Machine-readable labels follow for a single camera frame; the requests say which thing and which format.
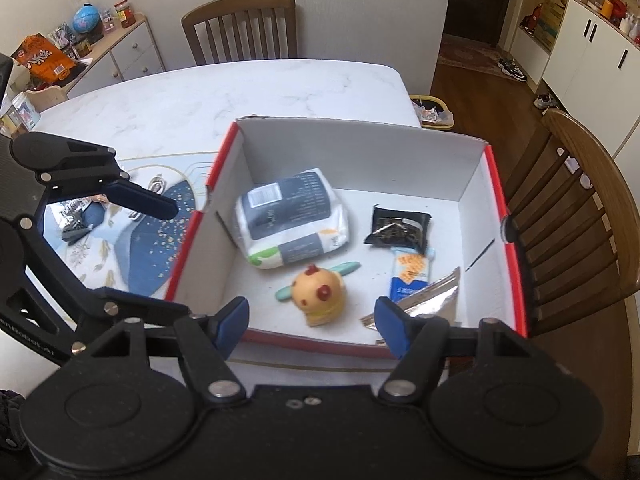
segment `drawer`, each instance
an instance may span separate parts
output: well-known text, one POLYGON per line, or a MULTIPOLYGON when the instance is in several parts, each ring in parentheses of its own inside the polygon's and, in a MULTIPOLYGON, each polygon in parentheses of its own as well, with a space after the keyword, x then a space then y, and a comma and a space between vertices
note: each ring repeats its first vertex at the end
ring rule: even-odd
POLYGON ((151 35, 146 23, 139 25, 111 49, 120 72, 129 68, 151 46, 151 35))
POLYGON ((115 85, 121 81, 122 79, 120 79, 120 74, 118 74, 118 70, 111 56, 105 54, 100 61, 93 65, 89 71, 80 78, 80 81, 67 92, 66 96, 72 99, 97 90, 98 88, 115 85))
POLYGON ((150 46, 142 56, 122 73, 122 76, 124 81, 129 81, 130 79, 155 74, 161 70, 160 58, 153 46, 150 46))

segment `sneaker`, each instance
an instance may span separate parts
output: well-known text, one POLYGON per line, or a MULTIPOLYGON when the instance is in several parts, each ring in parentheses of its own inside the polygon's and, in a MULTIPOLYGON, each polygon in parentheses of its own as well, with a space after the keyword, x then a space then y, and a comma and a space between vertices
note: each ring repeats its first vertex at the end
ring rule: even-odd
POLYGON ((503 74, 513 77, 517 81, 525 82, 527 76, 522 73, 520 67, 517 66, 511 59, 500 58, 498 60, 498 66, 502 70, 503 74))
POLYGON ((556 96, 551 92, 545 95, 539 95, 535 101, 533 101, 533 105, 538 110, 546 110, 547 108, 557 108, 560 104, 560 101, 556 99, 556 96))

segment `barcode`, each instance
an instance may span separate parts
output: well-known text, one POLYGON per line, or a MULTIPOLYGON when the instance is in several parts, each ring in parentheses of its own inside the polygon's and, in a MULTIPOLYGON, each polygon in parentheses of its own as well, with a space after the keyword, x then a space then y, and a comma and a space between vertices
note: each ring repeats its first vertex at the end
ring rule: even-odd
POLYGON ((282 200, 282 192, 277 182, 252 189, 246 196, 251 208, 282 200))

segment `yellow basket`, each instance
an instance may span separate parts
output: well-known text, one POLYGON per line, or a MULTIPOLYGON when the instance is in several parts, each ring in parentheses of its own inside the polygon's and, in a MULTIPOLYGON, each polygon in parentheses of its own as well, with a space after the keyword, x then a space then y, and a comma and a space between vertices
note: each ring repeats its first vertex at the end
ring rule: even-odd
MULTIPOLYGON (((434 103, 436 105, 436 109, 441 108, 446 112, 451 112, 444 101, 438 99, 437 97, 433 97, 430 95, 409 95, 409 98, 417 105, 424 106, 425 108, 427 107, 426 105, 428 103, 434 103)), ((454 125, 454 122, 449 124, 434 124, 430 123, 429 121, 421 121, 421 123, 423 128, 430 128, 431 130, 450 130, 454 125)))

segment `teal handle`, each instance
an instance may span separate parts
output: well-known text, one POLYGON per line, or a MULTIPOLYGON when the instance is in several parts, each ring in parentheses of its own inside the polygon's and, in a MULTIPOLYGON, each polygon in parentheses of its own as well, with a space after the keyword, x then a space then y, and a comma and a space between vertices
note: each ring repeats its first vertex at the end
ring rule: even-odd
MULTIPOLYGON (((335 267, 331 267, 328 270, 333 272, 337 272, 341 276, 346 276, 347 274, 351 274, 354 270, 358 270, 360 268, 360 262, 345 262, 340 265, 336 265, 335 267)), ((291 286, 284 286, 278 292, 276 292, 276 300, 278 301, 287 301, 291 299, 291 286)))

